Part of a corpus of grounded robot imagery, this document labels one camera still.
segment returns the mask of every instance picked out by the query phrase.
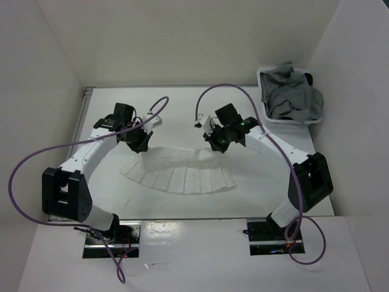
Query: white table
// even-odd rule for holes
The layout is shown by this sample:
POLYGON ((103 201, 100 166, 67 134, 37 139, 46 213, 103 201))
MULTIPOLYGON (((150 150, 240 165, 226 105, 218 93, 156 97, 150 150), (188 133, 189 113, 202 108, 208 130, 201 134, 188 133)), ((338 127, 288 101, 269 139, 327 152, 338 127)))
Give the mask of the white table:
MULTIPOLYGON (((258 99, 256 88, 246 88, 258 99)), ((157 128, 151 146, 207 147, 201 131, 193 128, 194 104, 203 88, 95 89, 80 128, 88 136, 96 120, 110 113, 115 102, 146 111, 154 100, 168 95, 171 102, 162 113, 164 126, 157 128)), ((233 102, 243 117, 252 109, 239 91, 230 88, 210 92, 201 111, 214 111, 233 102)), ((306 127, 267 125, 273 133, 304 151, 314 148, 306 127)), ((133 155, 123 144, 102 161, 89 187, 94 203, 121 218, 233 218, 263 217, 286 196, 289 174, 273 162, 241 145, 226 155, 236 168, 238 187, 226 193, 180 196, 158 191, 124 178, 119 168, 133 155)), ((85 235, 71 228, 39 226, 27 259, 19 292, 40 291, 342 291, 368 292, 369 286, 345 217, 335 217, 329 198, 313 208, 327 238, 324 258, 313 266, 300 266, 288 255, 250 256, 242 230, 245 219, 143 221, 140 254, 125 259, 127 283, 116 278, 111 259, 82 259, 85 235)), ((308 220, 301 224, 306 254, 311 261, 320 254, 322 239, 308 220)))
MULTIPOLYGON (((205 88, 94 89, 84 122, 80 125, 80 139, 86 139, 96 121, 112 113, 117 102, 134 106, 141 116, 158 98, 169 96, 170 102, 160 114, 164 123, 155 129, 149 146, 209 148, 209 144, 202 138, 203 132, 193 126, 195 104, 205 88)), ((245 89, 258 103, 258 88, 245 89)), ((214 116, 215 110, 230 102, 243 118, 253 116, 253 109, 247 97, 235 88, 213 89, 202 99, 199 112, 214 116)), ((265 125, 291 145, 309 153, 315 152, 307 126, 269 123, 265 125)), ((89 181, 94 204, 115 212, 122 219, 265 217, 278 207, 287 195, 289 173, 269 158, 240 144, 231 145, 225 153, 230 161, 237 188, 206 195, 165 193, 125 178, 119 173, 119 169, 131 155, 137 154, 124 143, 119 144, 104 158, 89 181)), ((334 215, 330 199, 325 198, 309 215, 334 215)))
MULTIPOLYGON (((125 259, 126 284, 111 259, 82 259, 85 235, 72 228, 39 226, 19 292, 369 292, 345 217, 317 217, 327 252, 316 265, 288 255, 250 256, 245 219, 144 221, 137 259, 125 259)), ((321 236, 303 220, 309 261, 320 254, 321 236)))

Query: pleated white cloth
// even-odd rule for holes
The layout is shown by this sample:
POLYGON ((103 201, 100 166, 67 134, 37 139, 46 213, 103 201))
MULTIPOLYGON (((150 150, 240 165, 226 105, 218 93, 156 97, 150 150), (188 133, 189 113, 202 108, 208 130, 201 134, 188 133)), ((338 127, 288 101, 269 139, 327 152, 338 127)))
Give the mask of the pleated white cloth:
POLYGON ((126 178, 178 194, 215 193, 236 187, 227 157, 211 149, 149 148, 120 169, 126 178))

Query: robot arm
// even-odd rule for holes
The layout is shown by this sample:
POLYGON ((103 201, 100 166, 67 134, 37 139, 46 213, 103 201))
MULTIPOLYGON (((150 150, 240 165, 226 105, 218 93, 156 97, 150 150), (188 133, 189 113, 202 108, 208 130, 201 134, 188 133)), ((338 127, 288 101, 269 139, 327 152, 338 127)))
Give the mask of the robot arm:
MULTIPOLYGON (((88 140, 119 132, 137 125, 133 118, 135 109, 116 103, 113 114, 100 119, 88 140)), ((153 114, 143 116, 143 120, 153 114)), ((93 205, 88 181, 103 158, 119 143, 125 142, 136 153, 148 150, 152 130, 162 124, 155 117, 143 127, 118 136, 96 140, 81 146, 78 151, 57 169, 47 168, 42 175, 42 209, 45 214, 67 218, 102 231, 106 238, 115 239, 123 233, 119 217, 93 205)))
MULTIPOLYGON (((240 143, 270 157, 275 163, 289 170, 281 153, 266 137, 270 135, 284 150, 297 174, 303 191, 303 212, 311 210, 317 203, 333 191, 331 176, 325 157, 320 153, 310 155, 291 146, 276 135, 263 133, 253 117, 245 120, 230 103, 215 111, 222 127, 215 124, 210 116, 198 116, 196 127, 204 129, 203 137, 211 145, 212 150, 224 153, 231 142, 240 143)), ((298 215, 297 188, 292 176, 289 177, 287 198, 266 218, 271 228, 284 228, 298 215)))

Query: gray fabric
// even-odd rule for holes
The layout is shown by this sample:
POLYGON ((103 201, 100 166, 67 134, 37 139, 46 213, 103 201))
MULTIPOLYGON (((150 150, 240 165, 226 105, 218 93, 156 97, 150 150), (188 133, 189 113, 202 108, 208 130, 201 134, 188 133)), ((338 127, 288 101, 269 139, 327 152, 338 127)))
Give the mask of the gray fabric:
POLYGON ((291 62, 261 73, 262 102, 271 119, 291 118, 299 123, 321 118, 323 95, 296 73, 291 62))

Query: plastic bin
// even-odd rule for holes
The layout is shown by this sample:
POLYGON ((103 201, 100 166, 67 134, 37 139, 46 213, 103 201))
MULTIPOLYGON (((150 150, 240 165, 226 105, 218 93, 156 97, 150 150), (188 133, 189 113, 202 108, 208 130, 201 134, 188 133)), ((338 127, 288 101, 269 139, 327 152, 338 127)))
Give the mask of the plastic bin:
MULTIPOLYGON (((263 67, 263 68, 259 68, 257 70, 257 72, 256 72, 256 78, 258 80, 258 87, 260 89, 261 97, 262 97, 262 86, 261 86, 261 76, 260 76, 260 74, 269 72, 269 71, 271 71, 271 70, 273 70, 275 68, 277 68, 277 66, 263 67)), ((302 73, 302 74, 309 73, 307 70, 300 69, 300 68, 294 68, 294 72, 302 73)), ((265 118, 265 120, 267 120, 268 122, 272 122, 272 123, 292 123, 292 124, 297 124, 297 125, 310 125, 312 123, 320 123, 322 121, 322 118, 323 118, 323 117, 320 117, 317 120, 307 120, 307 121, 305 121, 304 124, 299 123, 299 122, 297 122, 295 120, 276 120, 276 119, 271 119, 266 114, 265 104, 262 102, 262 99, 260 100, 260 111, 262 112, 262 116, 265 118)))

